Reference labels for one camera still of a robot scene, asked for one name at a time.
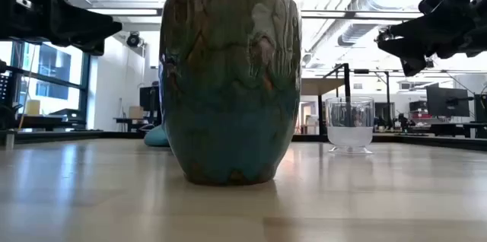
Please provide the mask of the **teal cloth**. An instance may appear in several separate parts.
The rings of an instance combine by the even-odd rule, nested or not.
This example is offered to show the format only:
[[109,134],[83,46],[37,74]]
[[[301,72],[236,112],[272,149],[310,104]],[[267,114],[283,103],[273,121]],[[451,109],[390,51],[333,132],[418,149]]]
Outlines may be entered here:
[[144,143],[151,147],[169,147],[167,134],[162,125],[149,130],[144,137]]

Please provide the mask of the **wooden shelf with black legs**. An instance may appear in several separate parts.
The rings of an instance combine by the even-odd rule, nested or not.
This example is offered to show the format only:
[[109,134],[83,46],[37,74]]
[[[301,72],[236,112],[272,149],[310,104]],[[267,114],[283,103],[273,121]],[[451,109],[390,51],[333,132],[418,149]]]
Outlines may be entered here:
[[[329,78],[333,74],[338,74],[342,70],[344,78]],[[348,63],[337,65],[334,69],[324,75],[322,78],[302,78],[301,79],[301,95],[302,96],[317,96],[317,111],[319,136],[325,135],[325,126],[323,118],[323,95],[332,91],[338,90],[339,87],[345,86],[345,98],[349,102],[351,98],[350,88],[350,68]]]

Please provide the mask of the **clear plastic cup with handle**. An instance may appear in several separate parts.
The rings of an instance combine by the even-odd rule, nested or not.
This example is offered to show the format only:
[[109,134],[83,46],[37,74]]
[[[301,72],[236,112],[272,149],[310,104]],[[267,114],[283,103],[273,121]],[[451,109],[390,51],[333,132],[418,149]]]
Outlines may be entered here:
[[374,133],[374,99],[331,97],[325,101],[326,133],[330,152],[371,154],[368,146]]

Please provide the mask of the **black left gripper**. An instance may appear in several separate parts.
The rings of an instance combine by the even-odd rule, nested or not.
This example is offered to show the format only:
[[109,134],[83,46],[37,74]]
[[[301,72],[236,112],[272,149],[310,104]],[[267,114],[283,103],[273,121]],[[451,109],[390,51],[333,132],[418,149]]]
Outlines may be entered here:
[[104,54],[105,40],[122,30],[113,17],[76,7],[67,0],[0,0],[0,41],[49,41],[86,46],[84,53]]

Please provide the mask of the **black desk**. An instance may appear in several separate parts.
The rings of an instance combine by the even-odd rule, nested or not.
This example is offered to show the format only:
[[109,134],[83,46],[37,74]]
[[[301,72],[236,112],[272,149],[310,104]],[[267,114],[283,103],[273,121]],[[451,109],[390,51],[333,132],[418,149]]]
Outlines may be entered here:
[[437,123],[430,125],[430,132],[435,136],[487,139],[487,123]]

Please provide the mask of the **grey metal post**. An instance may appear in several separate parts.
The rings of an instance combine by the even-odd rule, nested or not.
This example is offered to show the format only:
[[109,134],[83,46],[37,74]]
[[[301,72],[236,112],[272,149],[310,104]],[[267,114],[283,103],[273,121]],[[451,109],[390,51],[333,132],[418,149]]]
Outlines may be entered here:
[[5,149],[12,150],[14,148],[16,131],[9,129],[5,132]]

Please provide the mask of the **large black monitor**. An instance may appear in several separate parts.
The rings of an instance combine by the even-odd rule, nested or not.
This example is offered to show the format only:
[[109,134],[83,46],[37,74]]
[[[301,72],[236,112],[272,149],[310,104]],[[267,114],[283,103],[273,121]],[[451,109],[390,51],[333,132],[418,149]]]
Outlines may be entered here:
[[470,117],[467,90],[427,87],[427,108],[432,116]]

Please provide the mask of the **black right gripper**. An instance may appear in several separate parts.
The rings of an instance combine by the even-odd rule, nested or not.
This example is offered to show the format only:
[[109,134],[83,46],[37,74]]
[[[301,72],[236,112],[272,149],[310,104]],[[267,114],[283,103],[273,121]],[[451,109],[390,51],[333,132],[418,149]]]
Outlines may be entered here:
[[412,77],[426,68],[425,58],[487,52],[487,0],[421,0],[423,16],[391,25],[377,35],[379,49],[401,58],[403,73]]

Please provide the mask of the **silver ventilation duct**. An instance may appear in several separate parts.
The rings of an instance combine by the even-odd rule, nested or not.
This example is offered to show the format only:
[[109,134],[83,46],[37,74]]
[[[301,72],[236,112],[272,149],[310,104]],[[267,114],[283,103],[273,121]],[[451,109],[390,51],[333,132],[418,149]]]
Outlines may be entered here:
[[302,63],[329,68],[340,62],[370,65],[387,56],[374,38],[379,29],[415,17],[419,0],[300,0]]

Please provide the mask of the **pale yellow container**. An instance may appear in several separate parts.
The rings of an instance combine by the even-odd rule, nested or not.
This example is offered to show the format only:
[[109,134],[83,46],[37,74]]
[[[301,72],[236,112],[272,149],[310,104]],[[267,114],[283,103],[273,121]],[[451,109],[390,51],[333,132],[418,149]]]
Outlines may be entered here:
[[27,115],[38,116],[40,115],[40,101],[39,100],[27,100],[25,104],[24,113]]

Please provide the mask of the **black metal rack frame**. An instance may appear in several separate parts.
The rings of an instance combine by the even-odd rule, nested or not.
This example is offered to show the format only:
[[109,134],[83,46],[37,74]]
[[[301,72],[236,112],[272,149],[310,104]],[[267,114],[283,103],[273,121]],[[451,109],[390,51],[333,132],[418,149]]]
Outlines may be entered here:
[[[353,73],[355,75],[366,75],[369,73],[373,73],[378,77],[385,85],[386,85],[386,97],[387,97],[387,125],[391,127],[392,123],[392,112],[391,112],[391,102],[390,102],[390,73],[389,71],[385,70],[377,70],[377,69],[367,69],[367,68],[355,68],[353,70]],[[379,73],[384,73],[386,79],[382,79],[382,77],[379,76]]]

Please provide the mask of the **black window frame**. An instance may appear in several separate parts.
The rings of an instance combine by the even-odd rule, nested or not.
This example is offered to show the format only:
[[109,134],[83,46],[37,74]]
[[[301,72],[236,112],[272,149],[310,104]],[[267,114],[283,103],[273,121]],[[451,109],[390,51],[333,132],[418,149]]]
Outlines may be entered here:
[[90,63],[74,47],[0,41],[0,130],[45,131],[18,123],[27,100],[40,101],[40,115],[74,109],[86,121]]

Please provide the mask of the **dark monitor on desk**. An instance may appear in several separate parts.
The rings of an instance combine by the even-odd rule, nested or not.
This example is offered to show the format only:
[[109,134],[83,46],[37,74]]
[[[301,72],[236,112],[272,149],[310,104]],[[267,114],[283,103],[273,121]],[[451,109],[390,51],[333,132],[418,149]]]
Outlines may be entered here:
[[139,88],[139,106],[145,112],[157,111],[160,106],[159,89],[158,87],[142,87]]

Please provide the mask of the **large brown teal glazed mug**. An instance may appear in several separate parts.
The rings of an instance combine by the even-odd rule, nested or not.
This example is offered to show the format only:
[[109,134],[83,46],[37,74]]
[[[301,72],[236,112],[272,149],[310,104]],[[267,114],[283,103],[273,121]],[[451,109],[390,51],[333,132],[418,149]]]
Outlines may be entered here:
[[185,178],[242,186],[275,176],[301,97],[294,0],[166,0],[162,123]]

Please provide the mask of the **dark office desk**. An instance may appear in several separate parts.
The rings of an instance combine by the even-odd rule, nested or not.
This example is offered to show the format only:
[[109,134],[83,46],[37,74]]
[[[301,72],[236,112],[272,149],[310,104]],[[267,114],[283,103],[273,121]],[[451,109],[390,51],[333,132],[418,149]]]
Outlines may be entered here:
[[62,109],[46,115],[18,114],[18,123],[22,122],[22,129],[77,129],[84,128],[86,121],[81,116],[80,110]]

